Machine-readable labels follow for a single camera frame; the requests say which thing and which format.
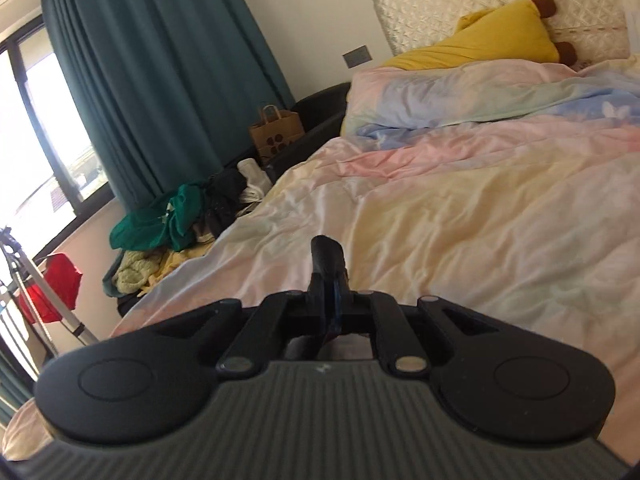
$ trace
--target green cloth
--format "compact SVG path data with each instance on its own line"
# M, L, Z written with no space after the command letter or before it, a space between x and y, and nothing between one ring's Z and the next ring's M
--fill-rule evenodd
M191 226L202 212L202 191L194 184L183 184L174 194L166 194L149 207L126 215L111 230L112 249L148 251L171 247L179 252L196 241Z

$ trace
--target tripod leg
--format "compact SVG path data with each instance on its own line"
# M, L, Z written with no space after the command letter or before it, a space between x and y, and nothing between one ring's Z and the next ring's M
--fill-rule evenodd
M33 319L36 320L36 324L38 325L38 328L40 329L40 332L41 332L40 336L42 338L43 343L46 344L47 349L49 349L49 351L55 357L58 357L60 353L58 352L56 345L53 343L53 339L51 338L51 335L49 334L47 327L44 326L44 323L42 322L42 318L40 317L38 310L33 304L33 301L29 296L27 288L24 286L24 282L22 281L20 272L18 272L17 269L12 269L11 267L10 267L10 271L15 284L18 286L18 290L20 290L20 295L24 298L24 303L27 305L29 312L31 312L31 317L33 317Z
M24 254L22 248L18 250L20 262L27 270L33 281L40 287L42 293L50 301L53 307L58 311L60 316L68 323L72 333L84 344L93 344L98 342L98 338L80 322L80 320L66 307L65 303L60 300L55 291L51 288L47 280L40 272L40 269Z

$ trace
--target stuffed toy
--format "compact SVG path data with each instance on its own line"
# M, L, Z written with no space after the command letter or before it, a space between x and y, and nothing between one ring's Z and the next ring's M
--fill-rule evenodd
M450 38L399 54L383 66L427 70L492 59L571 66L578 60L574 46L553 43L542 22L557 10L554 0L517 0L497 9L479 10L460 18Z

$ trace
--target bag handle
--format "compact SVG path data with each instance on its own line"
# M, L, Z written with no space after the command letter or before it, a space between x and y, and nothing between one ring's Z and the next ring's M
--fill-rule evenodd
M280 115L280 110L278 110L278 107L276 105L266 105L261 111L260 111L260 117L262 118L262 120L264 121L265 124L271 122L269 120L269 116L267 115L267 109L268 108L272 108L273 110L275 110L275 114L277 115L277 117L279 119L282 118L282 116Z

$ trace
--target brown stuffed toy foot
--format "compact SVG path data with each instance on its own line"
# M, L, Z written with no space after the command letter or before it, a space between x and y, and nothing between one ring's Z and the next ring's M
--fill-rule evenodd
M558 63L567 66L573 66L578 61L578 54L575 51L575 47L568 41L561 41L560 43L554 43L558 54L560 54L560 60Z
M540 18L551 18L556 12L558 12L558 6L556 6L555 0L531 0L538 8Z

